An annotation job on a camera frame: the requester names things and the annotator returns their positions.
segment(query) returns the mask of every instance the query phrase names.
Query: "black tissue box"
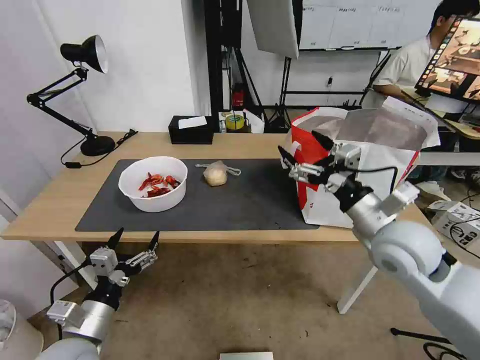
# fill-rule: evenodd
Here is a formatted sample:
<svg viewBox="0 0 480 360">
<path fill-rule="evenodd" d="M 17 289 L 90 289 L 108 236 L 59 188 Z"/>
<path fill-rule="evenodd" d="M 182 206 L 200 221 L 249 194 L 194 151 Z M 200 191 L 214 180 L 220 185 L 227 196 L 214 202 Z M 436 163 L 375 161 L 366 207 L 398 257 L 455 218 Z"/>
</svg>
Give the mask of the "black tissue box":
<svg viewBox="0 0 480 360">
<path fill-rule="evenodd" d="M 212 144 L 214 139 L 214 132 L 209 124 L 195 127 L 188 127 L 179 129 L 180 119 L 194 118 L 194 116 L 179 116 L 174 115 L 171 118 L 170 125 L 168 125 L 168 132 L 170 133 L 170 141 L 172 144 Z M 205 116 L 209 122 L 211 116 Z"/>
</svg>

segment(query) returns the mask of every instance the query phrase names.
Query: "desk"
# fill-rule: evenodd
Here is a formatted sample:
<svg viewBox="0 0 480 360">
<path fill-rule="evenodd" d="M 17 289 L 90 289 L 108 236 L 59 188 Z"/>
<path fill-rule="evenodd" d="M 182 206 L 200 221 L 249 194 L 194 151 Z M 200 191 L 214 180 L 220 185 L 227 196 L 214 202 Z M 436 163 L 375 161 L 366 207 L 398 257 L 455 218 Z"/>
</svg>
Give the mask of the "desk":
<svg viewBox="0 0 480 360">
<path fill-rule="evenodd" d="M 108 132 L 102 135 L 119 139 L 123 133 Z M 216 133 L 212 145 L 172 145 L 168 133 L 139 133 L 96 165 L 63 170 L 1 236 L 5 240 L 53 241 L 76 267 L 85 259 L 78 242 L 106 242 L 113 234 L 76 232 L 75 227 L 118 160 L 159 155 L 179 159 L 278 159 L 277 145 L 283 143 L 284 139 L 284 134 Z M 92 161 L 82 155 L 77 160 L 86 163 Z M 430 223 L 414 205 L 409 206 L 400 218 L 430 227 Z M 147 231 L 124 232 L 122 241 L 149 242 L 152 236 L 153 233 Z M 205 244 L 359 244 L 350 230 L 328 226 L 314 230 L 164 231 L 160 233 L 160 241 Z M 90 286 L 95 287 L 95 275 L 89 267 L 82 269 L 80 274 Z M 364 283 L 363 287 L 368 283 L 365 283 L 365 278 L 360 282 Z M 353 302 L 352 296 L 347 296 L 345 301 Z"/>
<path fill-rule="evenodd" d="M 434 111 L 425 107 L 428 98 L 421 97 L 415 92 L 415 89 L 403 89 L 401 91 L 413 103 L 413 105 L 430 115 L 434 116 L 438 123 L 451 132 L 457 133 L 462 137 L 472 140 L 480 140 L 480 132 L 472 127 L 455 121 L 444 119 L 445 112 Z M 480 156 L 478 152 L 422 152 L 418 165 L 430 166 L 480 166 Z"/>
</svg>

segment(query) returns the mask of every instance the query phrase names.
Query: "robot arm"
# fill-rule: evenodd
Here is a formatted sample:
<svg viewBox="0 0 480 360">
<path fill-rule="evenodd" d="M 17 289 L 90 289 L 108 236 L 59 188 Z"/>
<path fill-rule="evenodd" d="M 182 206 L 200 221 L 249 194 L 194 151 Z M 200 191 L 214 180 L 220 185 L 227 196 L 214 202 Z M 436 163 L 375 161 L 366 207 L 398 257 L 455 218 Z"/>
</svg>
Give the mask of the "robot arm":
<svg viewBox="0 0 480 360">
<path fill-rule="evenodd" d="M 123 228 L 115 233 L 107 245 L 95 250 L 89 260 L 97 278 L 96 288 L 88 293 L 83 303 L 57 300 L 47 316 L 62 326 L 66 339 L 57 341 L 40 354 L 37 360 L 97 360 L 107 336 L 113 314 L 120 306 L 122 290 L 130 277 L 141 273 L 157 260 L 155 253 L 159 232 L 153 236 L 148 249 L 126 260 L 119 261 L 115 247 Z"/>
<path fill-rule="evenodd" d="M 340 209 L 353 221 L 353 234 L 365 246 L 372 263 L 403 283 L 418 299 L 424 316 L 468 359 L 480 357 L 480 270 L 460 263 L 427 227 L 396 221 L 418 196 L 408 182 L 381 200 L 355 180 L 358 154 L 351 144 L 333 145 L 313 133 L 330 155 L 316 164 L 297 163 L 279 148 L 289 176 L 322 184 L 334 194 Z"/>
</svg>

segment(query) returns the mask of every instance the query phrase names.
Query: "white shirt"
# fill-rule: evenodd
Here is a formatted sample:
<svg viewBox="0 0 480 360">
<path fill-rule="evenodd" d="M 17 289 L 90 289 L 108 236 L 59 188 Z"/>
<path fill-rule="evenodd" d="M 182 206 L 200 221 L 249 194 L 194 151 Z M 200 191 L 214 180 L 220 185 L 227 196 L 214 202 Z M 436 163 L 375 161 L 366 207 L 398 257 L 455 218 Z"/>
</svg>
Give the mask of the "white shirt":
<svg viewBox="0 0 480 360">
<path fill-rule="evenodd" d="M 388 60 L 373 85 L 397 85 L 401 89 L 413 89 L 427 68 L 436 49 L 430 45 L 430 36 L 402 47 Z M 362 108 L 379 108 L 386 96 L 369 90 L 363 99 Z"/>
</svg>

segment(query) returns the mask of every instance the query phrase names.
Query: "black desk lamp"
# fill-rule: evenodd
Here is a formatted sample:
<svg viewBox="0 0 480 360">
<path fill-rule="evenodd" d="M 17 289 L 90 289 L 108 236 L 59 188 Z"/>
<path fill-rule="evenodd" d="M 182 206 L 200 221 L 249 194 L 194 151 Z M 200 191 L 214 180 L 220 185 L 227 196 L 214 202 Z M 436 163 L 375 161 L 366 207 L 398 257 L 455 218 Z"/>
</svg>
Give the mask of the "black desk lamp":
<svg viewBox="0 0 480 360">
<path fill-rule="evenodd" d="M 94 35 L 85 40 L 81 45 L 64 43 L 60 46 L 60 53 L 66 59 L 72 62 L 76 67 L 70 74 L 62 77 L 60 80 L 55 81 L 53 84 L 48 85 L 40 91 L 30 94 L 26 97 L 28 103 L 36 108 L 39 108 L 43 112 L 53 116 L 55 119 L 60 120 L 65 125 L 68 125 L 72 129 L 77 130 L 79 133 L 85 135 L 85 141 L 81 144 L 81 153 L 86 156 L 99 156 L 112 152 L 115 148 L 115 141 L 108 136 L 98 136 L 93 133 L 91 127 L 80 124 L 74 120 L 66 118 L 62 114 L 56 112 L 47 106 L 47 102 L 60 94 L 63 94 L 67 90 L 75 87 L 76 85 L 87 80 L 87 68 L 82 66 L 82 63 L 87 63 L 93 69 L 98 72 L 106 74 L 108 71 L 107 53 L 105 51 L 105 45 L 102 38 L 98 35 Z M 50 90 L 51 88 L 61 84 L 65 80 L 78 76 L 79 80 L 74 83 L 61 88 Z"/>
</svg>

